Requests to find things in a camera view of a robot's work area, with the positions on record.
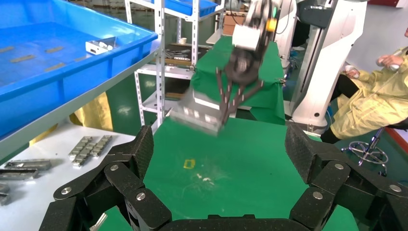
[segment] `metal screw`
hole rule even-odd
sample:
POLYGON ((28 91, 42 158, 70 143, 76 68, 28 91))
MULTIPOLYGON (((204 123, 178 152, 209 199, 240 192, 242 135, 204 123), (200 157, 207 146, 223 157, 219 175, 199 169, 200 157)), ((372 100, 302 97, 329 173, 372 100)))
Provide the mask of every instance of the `metal screw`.
POLYGON ((141 200, 143 200, 144 198, 146 197, 146 194, 144 194, 144 193, 139 193, 137 196, 136 196, 136 199, 138 200, 138 201, 141 201, 141 200))
POLYGON ((112 165, 112 166, 111 166, 111 170, 112 170, 112 171, 115 171, 115 170, 118 169, 118 168, 119 168, 118 165, 112 165))
POLYGON ((321 193, 319 193, 319 192, 314 192, 313 197, 318 199, 318 200, 323 199, 323 195, 321 193))
POLYGON ((336 169, 340 169, 340 170, 344 169, 343 165, 341 164, 335 164, 334 166, 336 167, 336 169))
POLYGON ((71 190, 72 190, 71 187, 66 187, 61 191, 61 194, 62 195, 68 194, 69 192, 71 192, 71 190))
POLYGON ((392 189, 392 190, 394 190, 394 191, 396 191, 396 192, 400 192, 400 191, 402 191, 402 189, 400 188, 400 187, 398 187, 398 186, 396 186, 396 185, 390 185, 390 189, 392 189))

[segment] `green mat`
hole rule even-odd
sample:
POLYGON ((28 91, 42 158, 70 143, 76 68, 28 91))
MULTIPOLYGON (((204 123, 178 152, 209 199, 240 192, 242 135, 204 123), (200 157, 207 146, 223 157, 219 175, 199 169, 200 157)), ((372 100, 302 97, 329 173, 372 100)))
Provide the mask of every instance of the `green mat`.
MULTIPOLYGON (((286 154, 286 127, 231 118, 218 137, 165 120, 144 182, 173 220, 209 214, 288 218, 308 187, 286 154)), ((325 231, 357 231, 337 206, 325 231)))
MULTIPOLYGON (((232 37, 221 37, 213 49, 197 62, 191 86, 219 102, 216 68, 222 69, 227 64, 231 52, 232 37)), ((270 43, 268 46, 263 64, 259 69, 259 78, 264 80, 264 87, 243 105, 252 107, 251 113, 259 121, 284 125, 283 94, 279 83, 279 79, 283 78, 283 69, 276 43, 270 43)), ((223 85, 224 87, 227 85, 225 75, 223 75, 223 85)), ((237 86, 234 86, 232 95, 236 91, 237 86)))

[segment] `yellow gown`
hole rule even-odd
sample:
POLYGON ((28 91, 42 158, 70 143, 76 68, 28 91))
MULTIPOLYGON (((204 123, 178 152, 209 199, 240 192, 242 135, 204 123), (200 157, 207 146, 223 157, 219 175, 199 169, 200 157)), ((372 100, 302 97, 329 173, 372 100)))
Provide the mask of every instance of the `yellow gown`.
POLYGON ((338 98, 339 111, 330 127, 337 138, 359 136, 408 117, 406 49, 400 56, 404 62, 397 72, 387 68, 372 73, 360 71, 360 77, 353 79, 359 90, 350 99, 344 95, 338 98))

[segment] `stool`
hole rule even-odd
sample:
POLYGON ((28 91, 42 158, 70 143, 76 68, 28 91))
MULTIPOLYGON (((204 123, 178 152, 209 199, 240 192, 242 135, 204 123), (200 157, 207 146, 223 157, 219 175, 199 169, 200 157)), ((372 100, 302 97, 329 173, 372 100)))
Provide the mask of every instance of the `stool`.
MULTIPOLYGON (((408 129, 408 118, 398 124, 389 125, 387 127, 400 130, 408 129)), ((384 172, 379 172, 379 174, 386 177, 387 166, 385 164, 388 162, 388 156, 383 150, 377 147, 377 143, 378 141, 380 141, 380 136, 384 132, 384 130, 385 128, 378 129, 377 133, 371 138, 371 141, 369 143, 353 141, 348 145, 348 147, 342 148, 341 151, 344 152, 346 150, 349 150, 358 158, 360 158, 358 166, 362 166, 364 161, 382 165, 382 167, 384 168, 384 172)))

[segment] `chrome stool base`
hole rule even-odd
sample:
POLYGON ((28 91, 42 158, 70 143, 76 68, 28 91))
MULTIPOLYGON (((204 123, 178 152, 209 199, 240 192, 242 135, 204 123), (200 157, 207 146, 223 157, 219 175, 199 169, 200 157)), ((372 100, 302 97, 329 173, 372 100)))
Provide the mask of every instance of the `chrome stool base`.
POLYGON ((382 165, 384 172, 380 172, 379 174, 386 176, 387 166, 385 164, 388 162, 388 156, 383 150, 377 147, 377 143, 380 140, 380 135, 383 131, 384 128, 379 129, 377 134, 371 139, 370 143, 353 141, 348 145, 348 147, 342 148, 341 151, 345 152, 349 150, 360 158, 358 166, 362 166, 364 161, 382 165))

